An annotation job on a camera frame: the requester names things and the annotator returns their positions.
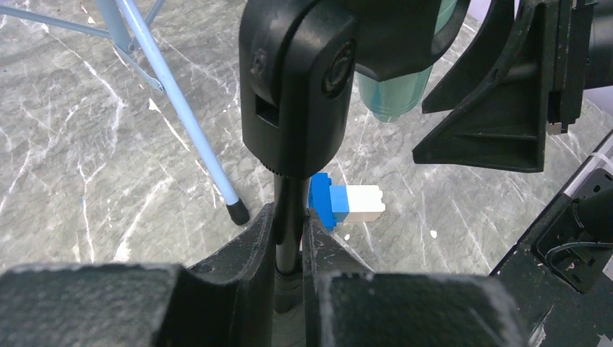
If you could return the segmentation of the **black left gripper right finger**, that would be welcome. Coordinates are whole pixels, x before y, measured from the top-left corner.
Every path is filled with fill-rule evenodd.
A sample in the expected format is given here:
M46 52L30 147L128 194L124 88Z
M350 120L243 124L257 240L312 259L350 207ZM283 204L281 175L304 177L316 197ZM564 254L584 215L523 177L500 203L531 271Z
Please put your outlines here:
M527 346L517 304L496 278L375 273L310 210L303 229L308 346Z

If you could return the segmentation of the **black microphone stand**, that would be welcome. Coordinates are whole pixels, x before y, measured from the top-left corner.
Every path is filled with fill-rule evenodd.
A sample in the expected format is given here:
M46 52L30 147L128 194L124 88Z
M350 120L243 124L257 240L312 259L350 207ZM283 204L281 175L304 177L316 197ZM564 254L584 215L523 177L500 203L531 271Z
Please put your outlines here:
M273 309L299 301L299 243L311 177L345 134L353 75L378 82L420 72L451 46L469 3L248 1L239 28L243 141L274 178Z

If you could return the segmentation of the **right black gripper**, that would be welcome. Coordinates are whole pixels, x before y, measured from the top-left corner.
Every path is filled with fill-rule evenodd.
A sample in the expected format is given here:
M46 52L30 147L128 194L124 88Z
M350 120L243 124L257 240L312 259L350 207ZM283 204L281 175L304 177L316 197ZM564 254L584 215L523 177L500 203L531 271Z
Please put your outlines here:
M422 103L447 115L419 164L544 168L546 122L563 134L583 91L612 85L611 1L493 0L472 43Z

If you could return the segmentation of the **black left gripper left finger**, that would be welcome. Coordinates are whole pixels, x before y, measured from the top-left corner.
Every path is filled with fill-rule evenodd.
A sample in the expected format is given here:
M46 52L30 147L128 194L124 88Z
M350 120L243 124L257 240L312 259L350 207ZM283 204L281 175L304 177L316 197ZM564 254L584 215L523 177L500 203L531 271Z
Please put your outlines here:
M3 346L269 346L272 205L192 267L26 264L1 276Z

